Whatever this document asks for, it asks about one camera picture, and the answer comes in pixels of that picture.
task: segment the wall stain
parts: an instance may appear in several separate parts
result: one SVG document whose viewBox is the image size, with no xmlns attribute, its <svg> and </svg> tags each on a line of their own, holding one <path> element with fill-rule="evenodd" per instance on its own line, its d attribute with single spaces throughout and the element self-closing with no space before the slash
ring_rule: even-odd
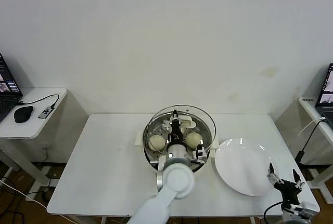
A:
<svg viewBox="0 0 333 224">
<path fill-rule="evenodd" d="M 260 75 L 265 78 L 273 78 L 277 75 L 277 73 L 278 73 L 278 67 L 269 67 L 260 72 Z"/>
<path fill-rule="evenodd" d="M 229 96 L 227 97 L 227 100 L 228 100 L 229 102 L 235 102 L 235 101 L 237 101 L 239 98 L 240 98 L 240 93 L 232 93 L 231 95 L 229 95 Z"/>
</svg>

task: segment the laptop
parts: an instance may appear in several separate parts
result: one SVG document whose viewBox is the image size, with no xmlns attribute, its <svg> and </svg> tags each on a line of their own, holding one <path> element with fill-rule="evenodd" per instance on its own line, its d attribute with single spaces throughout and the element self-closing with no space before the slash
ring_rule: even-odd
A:
<svg viewBox="0 0 333 224">
<path fill-rule="evenodd" d="M 6 117 L 21 98 L 22 93 L 0 54 L 0 121 Z"/>
<path fill-rule="evenodd" d="M 329 126 L 333 128 L 333 63 L 329 65 L 323 88 L 316 104 L 316 109 L 326 118 Z"/>
</svg>

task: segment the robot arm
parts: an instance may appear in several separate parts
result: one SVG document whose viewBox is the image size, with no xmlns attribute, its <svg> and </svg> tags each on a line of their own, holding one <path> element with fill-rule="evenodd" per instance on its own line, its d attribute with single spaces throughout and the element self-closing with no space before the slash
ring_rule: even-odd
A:
<svg viewBox="0 0 333 224">
<path fill-rule="evenodd" d="M 273 165 L 270 163 L 268 179 L 275 189 L 281 192 L 283 202 L 281 209 L 283 211 L 283 221 L 288 224 L 308 224 L 311 219 L 318 214 L 316 206 L 298 201 L 298 194 L 302 192 L 304 182 L 301 182 L 300 176 L 293 169 L 295 182 L 280 179 L 275 173 Z"/>
<path fill-rule="evenodd" d="M 187 146 L 181 132 L 181 120 L 176 110 L 170 119 L 170 125 L 172 131 L 168 134 L 168 154 L 160 157 L 158 165 L 157 186 L 159 193 L 141 206 L 130 219 L 129 224 L 165 224 L 170 216 L 171 202 L 174 199 L 187 197 L 194 188 L 194 175 L 189 168 L 194 159 L 191 159 L 187 154 Z M 201 153 L 198 151 L 200 159 L 204 159 L 204 154 L 202 150 Z"/>
<path fill-rule="evenodd" d="M 174 163 L 163 172 L 163 188 L 156 197 L 148 199 L 128 222 L 129 224 L 165 224 L 170 216 L 174 199 L 187 197 L 194 188 L 192 170 L 181 163 Z"/>
</svg>

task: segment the desk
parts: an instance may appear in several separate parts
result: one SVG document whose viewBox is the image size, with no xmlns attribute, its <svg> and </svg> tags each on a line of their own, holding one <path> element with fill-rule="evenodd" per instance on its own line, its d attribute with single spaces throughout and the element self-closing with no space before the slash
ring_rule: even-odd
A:
<svg viewBox="0 0 333 224">
<path fill-rule="evenodd" d="M 317 119 L 319 117 L 322 117 L 322 115 L 319 114 L 319 112 L 316 110 L 316 102 L 317 99 L 312 96 L 302 96 L 299 98 L 299 103 L 303 106 L 305 111 L 309 114 L 311 119 Z M 319 129 L 323 133 L 323 135 L 326 137 L 328 142 L 333 145 L 333 130 L 332 128 L 324 122 L 321 122 L 319 124 Z M 325 185 L 325 182 L 333 177 L 333 165 L 329 166 L 324 172 L 321 174 L 318 173 L 316 169 L 309 169 L 311 175 L 313 176 L 313 180 L 308 181 L 308 185 L 311 189 L 319 189 L 322 193 L 325 201 L 327 204 L 333 204 L 333 196 L 329 192 L 328 188 Z"/>
<path fill-rule="evenodd" d="M 0 149 L 1 146 L 6 146 L 6 149 L 9 149 L 9 158 L 36 179 L 35 184 L 31 188 L 31 192 L 36 192 L 39 190 L 40 186 L 47 186 L 50 182 L 50 180 L 45 176 L 50 167 L 45 166 L 42 171 L 37 169 L 25 157 L 24 152 L 20 150 L 20 147 L 15 144 L 15 140 L 13 139 L 33 139 L 38 136 L 47 121 L 52 117 L 53 113 L 66 96 L 67 90 L 65 88 L 22 88 L 21 91 L 23 93 L 21 101 L 24 102 L 32 102 L 50 94 L 59 94 L 60 96 L 55 105 L 55 109 L 46 119 L 40 119 L 37 117 L 47 106 L 50 106 L 55 102 L 57 99 L 56 96 L 32 104 L 34 110 L 29 120 L 24 123 L 16 123 L 14 121 L 14 112 L 22 106 L 15 106 L 0 123 L 0 138 L 3 139 L 2 142 L 0 142 Z M 4 160 L 6 159 L 2 152 L 0 158 L 1 157 Z M 52 179 L 50 186 L 55 186 L 57 182 L 58 180 Z"/>
<path fill-rule="evenodd" d="M 211 115 L 220 140 L 244 137 L 264 143 L 275 154 L 281 178 L 293 180 L 298 169 L 272 119 L 265 114 Z M 156 195 L 156 176 L 142 147 L 134 146 L 151 115 L 91 115 L 62 173 L 47 211 L 76 216 L 131 216 Z M 171 204 L 171 217 L 262 216 L 282 200 L 279 191 L 251 197 L 230 188 L 217 174 L 212 159 L 195 172 L 189 197 Z M 319 206 L 305 185 L 300 201 Z M 281 215 L 279 207 L 268 215 Z"/>
</svg>

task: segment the white cable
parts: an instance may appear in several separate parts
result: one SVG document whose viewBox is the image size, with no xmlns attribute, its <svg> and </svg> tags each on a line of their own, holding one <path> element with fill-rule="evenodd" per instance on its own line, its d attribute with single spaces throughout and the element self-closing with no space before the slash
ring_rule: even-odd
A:
<svg viewBox="0 0 333 224">
<path fill-rule="evenodd" d="M 26 198 L 32 200 L 33 202 L 40 204 L 43 208 L 46 209 L 46 207 L 45 207 L 42 203 L 40 203 L 40 202 L 38 202 L 38 201 L 36 201 L 36 200 L 34 200 L 34 199 L 31 199 L 29 196 L 23 194 L 21 191 L 19 191 L 19 190 L 17 190 L 17 189 L 12 188 L 11 186 L 9 186 L 7 183 L 5 183 L 5 182 L 3 182 L 3 181 L 1 181 L 1 183 L 3 183 L 4 185 L 6 185 L 7 187 L 9 187 L 9 188 L 11 188 L 11 189 L 13 189 L 13 190 L 19 192 L 20 194 L 24 195 Z M 72 220 L 68 219 L 67 217 L 65 217 L 65 216 L 63 216 L 63 215 L 60 215 L 60 216 L 61 216 L 62 218 L 65 218 L 66 220 L 70 221 L 71 223 L 78 224 L 77 222 L 72 221 Z"/>
<path fill-rule="evenodd" d="M 308 125 L 306 125 L 298 134 L 297 134 L 297 139 L 299 138 L 300 134 L 306 129 L 309 127 L 310 124 L 312 124 L 313 122 L 317 121 L 317 120 L 324 120 L 326 119 L 324 116 L 322 117 L 319 117 L 319 118 L 316 118 L 314 120 L 312 120 L 311 122 L 308 123 Z"/>
</svg>

